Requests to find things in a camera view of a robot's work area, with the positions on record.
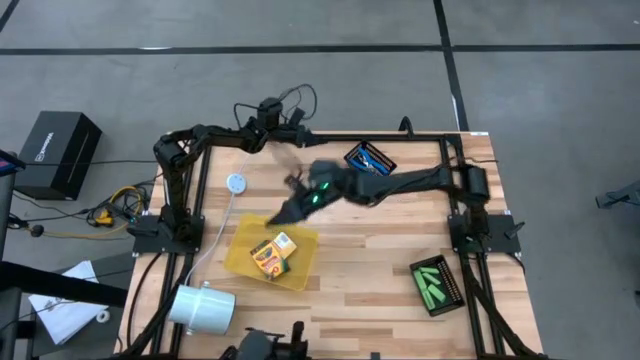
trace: white cup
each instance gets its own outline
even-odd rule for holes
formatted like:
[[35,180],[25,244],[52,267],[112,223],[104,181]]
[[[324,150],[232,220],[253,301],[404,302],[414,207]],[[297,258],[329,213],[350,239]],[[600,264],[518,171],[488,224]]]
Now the white cup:
[[186,325],[189,332],[224,335],[231,324],[235,304],[233,294],[180,285],[169,320]]

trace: wooden table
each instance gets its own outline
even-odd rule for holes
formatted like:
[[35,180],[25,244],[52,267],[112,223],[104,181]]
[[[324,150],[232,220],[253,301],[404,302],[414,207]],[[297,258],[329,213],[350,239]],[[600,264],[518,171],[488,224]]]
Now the wooden table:
[[[489,136],[462,133],[465,156],[493,159]],[[292,151],[304,164],[317,158],[342,161],[355,143],[334,142]],[[376,142],[397,164],[396,172],[432,167],[440,163],[440,150],[428,142]],[[226,177],[237,172],[247,158],[237,149],[214,148],[209,166],[203,213],[207,218],[203,248],[215,238],[229,202]],[[507,209],[495,163],[480,164],[489,176],[490,213]],[[198,170],[194,169],[191,193]],[[275,333],[289,333],[297,320],[305,322],[303,338],[309,339],[314,358],[475,358],[466,308],[431,318],[418,294],[408,265],[438,254],[446,257],[461,290],[460,262],[451,250],[446,217],[448,198],[438,191],[396,195],[375,208],[339,201],[310,217],[303,226],[320,233],[318,250],[306,290],[294,292],[227,272],[223,261],[239,218],[244,213],[272,215],[289,196],[283,184],[287,171],[276,164],[268,149],[251,155],[244,167],[247,191],[235,206],[218,248],[195,271],[191,284],[207,280],[211,287],[237,297],[236,313],[226,336],[184,336],[180,358],[217,358],[231,344],[238,345],[247,326]],[[153,191],[151,211],[163,204],[162,179]],[[128,313],[133,290],[153,255],[137,259],[131,280]],[[133,337],[156,311],[165,273],[166,255],[151,269],[135,309]],[[176,266],[176,276],[181,262]],[[542,351],[522,269],[505,255],[491,255],[489,269],[498,309],[520,338],[534,351]],[[487,351],[492,351],[488,320],[480,310]],[[126,316],[120,336],[126,333]],[[162,351],[169,349],[172,324],[165,326]]]

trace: yellow plastic tray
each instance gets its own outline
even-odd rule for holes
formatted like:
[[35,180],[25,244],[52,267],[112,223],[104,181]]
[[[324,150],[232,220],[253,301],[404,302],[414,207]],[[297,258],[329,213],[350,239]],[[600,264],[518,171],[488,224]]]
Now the yellow plastic tray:
[[[224,260],[224,268],[232,273],[248,276],[287,289],[304,290],[311,272],[313,256],[318,247],[318,233],[298,226],[266,227],[267,220],[266,216],[253,214],[242,216],[231,241],[227,257]],[[291,269],[271,281],[258,268],[249,252],[264,240],[272,240],[280,232],[287,234],[298,248],[287,258]]]

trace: concrete floor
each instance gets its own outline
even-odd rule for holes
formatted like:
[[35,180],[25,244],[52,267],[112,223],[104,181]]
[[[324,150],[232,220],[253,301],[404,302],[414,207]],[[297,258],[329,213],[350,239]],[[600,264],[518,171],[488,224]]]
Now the concrete floor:
[[[0,7],[7,3],[0,0]],[[444,5],[454,45],[640,42],[637,1]],[[428,0],[21,0],[0,33],[2,48],[439,41]],[[470,128],[491,133],[509,206],[527,222],[521,241],[545,352],[634,358],[640,209],[598,210],[594,196],[640,177],[640,54],[458,53],[455,59]],[[105,132],[95,160],[151,159],[158,134],[195,123],[231,126],[234,102],[256,103],[302,82],[320,97],[312,129],[390,130],[403,115],[417,130],[456,129],[440,53],[0,56],[0,144],[19,151],[39,111],[74,110]],[[154,171],[152,164],[93,166],[78,201],[43,204],[87,207]],[[51,214],[19,200],[12,211],[25,218]],[[73,219],[46,225],[91,231]],[[54,270],[131,246],[12,232],[5,259]],[[106,356],[112,345],[46,358]]]

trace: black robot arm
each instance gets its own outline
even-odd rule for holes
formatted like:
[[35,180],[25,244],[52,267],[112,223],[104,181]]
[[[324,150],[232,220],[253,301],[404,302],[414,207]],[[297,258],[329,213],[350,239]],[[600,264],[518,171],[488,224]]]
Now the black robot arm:
[[[184,174],[205,149],[212,146],[232,147],[247,153],[261,151],[267,140],[285,142],[297,147],[323,143],[298,121],[280,123],[282,103],[268,98],[257,108],[257,117],[251,117],[238,130],[215,125],[196,125],[190,129],[163,135],[154,145],[153,152],[164,177],[165,205],[158,221],[149,226],[133,224],[127,231],[135,236],[169,238],[173,242],[190,242],[197,226],[186,206]],[[304,114],[297,109],[298,115]]]
[[[459,184],[454,173],[459,173]],[[270,225],[291,224],[305,220],[312,213],[344,198],[348,202],[376,206],[387,196],[418,191],[447,192],[469,209],[484,212],[489,201],[489,186],[484,169],[464,165],[450,168],[438,165],[431,169],[390,176],[373,176],[343,168],[333,161],[315,161],[309,170],[309,186],[289,179],[293,195],[270,221]]]

